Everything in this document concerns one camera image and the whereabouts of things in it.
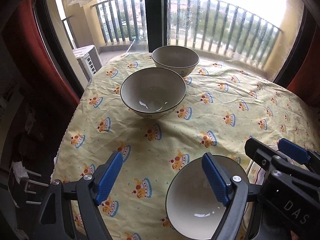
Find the tablecloth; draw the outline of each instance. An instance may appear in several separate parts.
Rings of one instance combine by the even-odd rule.
[[[52,175],[76,181],[92,174],[113,150],[123,154],[119,176],[99,206],[113,239],[184,239],[166,218],[165,196],[177,172],[205,152],[228,156],[245,169],[244,144],[250,137],[266,144],[287,138],[319,149],[314,109],[286,89],[223,62],[200,60],[184,78],[187,94],[177,111],[158,120],[141,118],[121,101],[120,87],[133,72],[154,66],[150,53],[126,53],[93,76]],[[72,206],[81,230],[77,202]]]

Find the ceramic bowl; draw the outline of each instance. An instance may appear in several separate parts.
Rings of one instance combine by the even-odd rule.
[[[188,76],[199,63],[199,56],[192,49],[182,46],[163,46],[151,54],[157,67],[168,68],[180,76]]]
[[[232,159],[215,155],[231,176],[249,182],[244,169]],[[198,158],[183,167],[171,182],[166,197],[167,217],[175,230],[191,239],[211,239],[225,211],[218,202]]]
[[[167,68],[145,68],[131,74],[120,90],[122,101],[136,114],[157,119],[172,113],[186,95],[186,83]]]

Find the wall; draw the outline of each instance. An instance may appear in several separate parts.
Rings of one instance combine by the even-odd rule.
[[[67,35],[63,29],[62,21],[59,16],[57,4],[55,0],[47,0],[50,17],[56,31],[56,34],[59,38],[60,44],[63,48],[64,53],[66,54],[70,65],[72,66],[77,78],[79,79],[81,85],[85,88],[88,84],[88,81],[82,72],[82,69],[76,60],[75,55],[73,54],[72,48],[68,41]]]
[[[286,11],[279,26],[282,32],[279,34],[263,69],[268,80],[274,80],[291,51],[300,28],[303,7],[304,4],[301,0],[287,0]]]

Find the metal railing bar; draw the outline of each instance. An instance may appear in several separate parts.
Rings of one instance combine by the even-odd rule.
[[[210,4],[211,4],[210,2],[211,2],[211,0],[208,0],[208,2],[207,2],[207,12],[206,12],[205,21],[204,21],[203,36],[202,36],[201,48],[200,48],[201,50],[203,50],[205,35],[207,33],[209,13],[210,13]]]
[[[210,42],[209,42],[209,48],[208,48],[209,52],[211,51],[213,37],[216,32],[216,26],[217,26],[217,21],[218,21],[218,17],[219,17],[219,10],[220,10],[220,2],[218,1],[217,6],[216,6],[216,15],[214,17],[214,22],[213,22],[213,26],[212,26],[212,34],[211,34],[211,38],[210,38]]]
[[[136,41],[139,43],[139,32],[138,32],[138,24],[137,24],[137,16],[136,16],[136,4],[134,0],[131,0],[131,7],[132,7],[132,17],[133,17],[133,24],[134,30],[136,33]]]
[[[223,23],[222,23],[220,38],[219,38],[219,42],[218,42],[217,49],[216,49],[216,53],[217,54],[219,53],[221,41],[222,41],[223,34],[224,34],[224,28],[226,27],[226,22],[227,22],[227,19],[228,19],[228,12],[229,12],[229,4],[227,4],[226,10],[224,12],[224,19],[223,19]]]
[[[118,16],[118,22],[119,22],[119,28],[120,28],[120,33],[121,33],[122,41],[125,41],[124,31],[123,31],[123,26],[122,26],[122,19],[121,19],[121,14],[120,14],[120,8],[119,8],[119,2],[118,2],[118,0],[115,0],[115,3],[116,3],[116,10],[117,10],[117,16]]]
[[[116,21],[115,21],[115,16],[113,15],[113,9],[112,9],[112,4],[111,1],[108,1],[109,4],[109,10],[110,10],[110,15],[111,15],[111,21],[112,21],[112,26],[113,26],[113,30],[115,32],[115,37],[116,37],[116,41],[118,44],[120,44],[119,42],[119,36],[118,36],[118,31],[117,31],[117,25],[116,25]]]
[[[179,23],[180,23],[180,0],[177,0],[177,31],[176,31],[176,45],[179,44]]]
[[[188,30],[189,30],[189,27],[190,27],[190,4],[191,4],[191,0],[188,0],[187,2],[187,22],[186,22],[186,34],[185,34],[185,37],[184,37],[184,46],[186,47],[187,46],[187,41],[188,41]]]
[[[128,36],[129,36],[129,41],[132,41],[132,36],[131,36],[131,29],[130,29],[130,23],[129,23],[129,15],[128,15],[128,7],[127,7],[127,1],[123,1],[123,7],[124,7],[124,15],[125,15],[125,21],[127,23],[127,30],[128,30]]]
[[[193,43],[192,43],[192,48],[194,49],[196,46],[196,38],[197,38],[197,32],[198,32],[198,27],[199,27],[199,17],[200,17],[200,1],[198,0],[198,5],[197,5],[197,14],[196,14],[196,26],[195,26],[195,36],[193,37]]]
[[[99,20],[99,23],[100,23],[100,28],[101,28],[101,31],[102,31],[102,35],[103,35],[104,42],[105,42],[106,44],[108,44],[108,39],[107,39],[107,36],[106,36],[106,32],[104,31],[104,27],[103,27],[103,23],[102,23],[102,19],[101,19],[101,14],[100,14],[100,10],[99,10],[98,5],[96,6],[96,10],[97,10],[97,16],[98,16],[98,20]]]
[[[266,36],[267,28],[268,28],[268,22],[266,22],[265,25],[263,26],[262,35],[258,39],[257,48],[256,48],[254,54],[252,55],[252,60],[254,60],[257,56],[257,53],[258,53],[258,51],[261,47],[262,41],[264,39],[264,36]]]
[[[227,53],[227,50],[228,50],[229,45],[230,45],[231,36],[232,36],[233,29],[235,28],[235,24],[236,24],[236,20],[237,20],[238,8],[239,8],[239,7],[236,6],[235,12],[234,12],[234,14],[233,14],[233,19],[232,19],[231,26],[230,26],[228,41],[227,41],[227,44],[226,44],[226,48],[225,48],[225,50],[224,50],[224,52],[223,52],[224,55]]]

